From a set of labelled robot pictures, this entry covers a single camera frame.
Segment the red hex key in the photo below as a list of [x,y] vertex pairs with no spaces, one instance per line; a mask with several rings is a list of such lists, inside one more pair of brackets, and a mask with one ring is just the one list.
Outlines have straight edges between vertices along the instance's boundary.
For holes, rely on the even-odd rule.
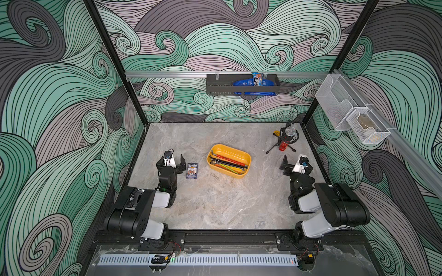
[[235,161],[235,160],[233,160],[231,158],[227,158],[225,156],[222,156],[222,155],[219,155],[219,154],[215,154],[213,151],[211,151],[211,154],[212,154],[212,156],[214,156],[214,157],[216,157],[218,159],[223,159],[224,161],[228,161],[230,163],[234,163],[234,164],[237,164],[239,166],[247,167],[247,165],[245,163],[241,163],[241,162]]

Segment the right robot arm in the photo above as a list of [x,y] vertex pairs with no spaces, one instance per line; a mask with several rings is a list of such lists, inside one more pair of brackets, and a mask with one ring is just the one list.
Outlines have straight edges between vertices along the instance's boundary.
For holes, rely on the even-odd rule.
[[321,238],[328,233],[370,222],[368,207],[347,184],[316,183],[310,176],[313,167],[307,156],[299,155],[297,162],[290,164],[284,155],[279,169],[290,178],[290,209],[296,214],[313,215],[297,222],[288,238],[295,248],[318,250]]

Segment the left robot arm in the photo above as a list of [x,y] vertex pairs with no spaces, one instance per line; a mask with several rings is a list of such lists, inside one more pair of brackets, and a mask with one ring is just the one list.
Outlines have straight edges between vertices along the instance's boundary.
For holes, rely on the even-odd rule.
[[171,151],[156,164],[158,186],[145,189],[126,186],[115,201],[111,212],[104,220],[104,229],[114,235],[140,239],[142,250],[166,250],[176,242],[169,236],[169,227],[150,218],[155,208],[170,208],[177,192],[177,177],[186,170],[183,156],[175,164]]

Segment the black hex key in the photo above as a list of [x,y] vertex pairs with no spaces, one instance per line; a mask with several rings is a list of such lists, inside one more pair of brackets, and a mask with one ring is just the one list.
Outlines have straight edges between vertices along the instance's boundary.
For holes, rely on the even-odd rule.
[[229,162],[229,161],[225,161],[223,159],[214,158],[212,156],[210,156],[209,158],[210,158],[211,162],[216,163],[216,164],[222,164],[222,165],[225,165],[225,166],[230,166],[230,167],[234,167],[234,168],[241,169],[241,170],[245,170],[245,169],[248,168],[247,165],[239,164],[238,162],[237,163]]

